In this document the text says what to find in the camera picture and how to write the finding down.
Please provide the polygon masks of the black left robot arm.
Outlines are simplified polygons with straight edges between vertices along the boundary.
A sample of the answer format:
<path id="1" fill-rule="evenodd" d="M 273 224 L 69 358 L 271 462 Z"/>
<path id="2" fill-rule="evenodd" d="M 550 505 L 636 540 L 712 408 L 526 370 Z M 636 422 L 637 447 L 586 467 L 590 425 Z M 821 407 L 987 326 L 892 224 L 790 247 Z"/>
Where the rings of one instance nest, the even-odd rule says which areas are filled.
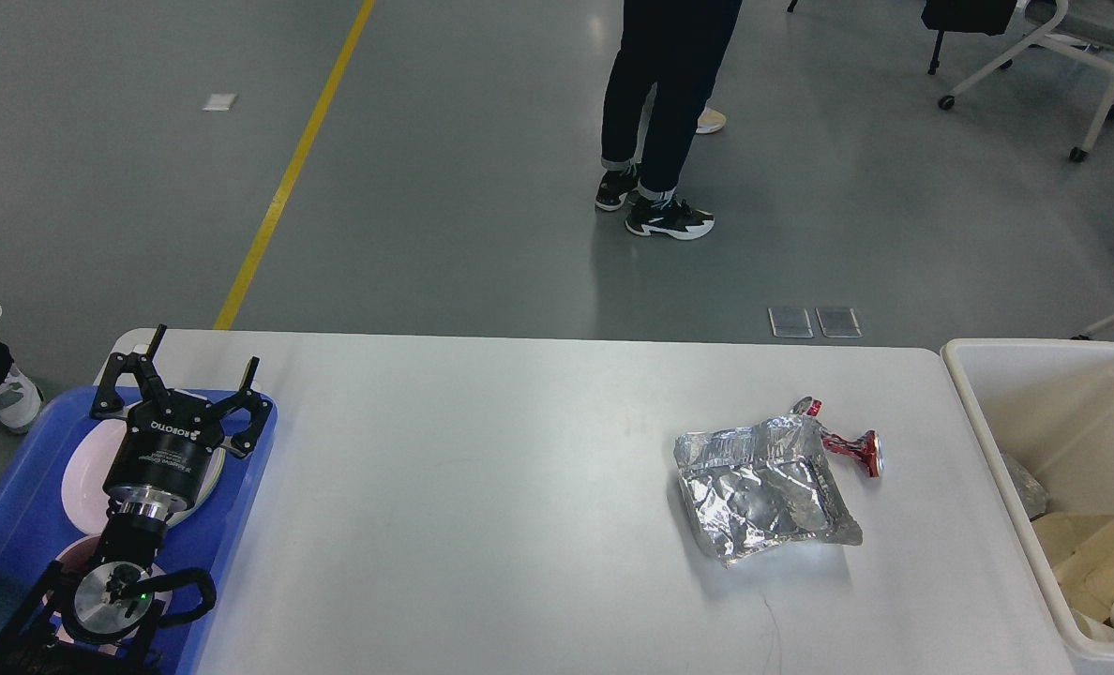
<path id="1" fill-rule="evenodd" d="M 257 495 L 276 405 L 115 352 L 36 418 L 0 480 L 0 674 L 189 674 Z"/>

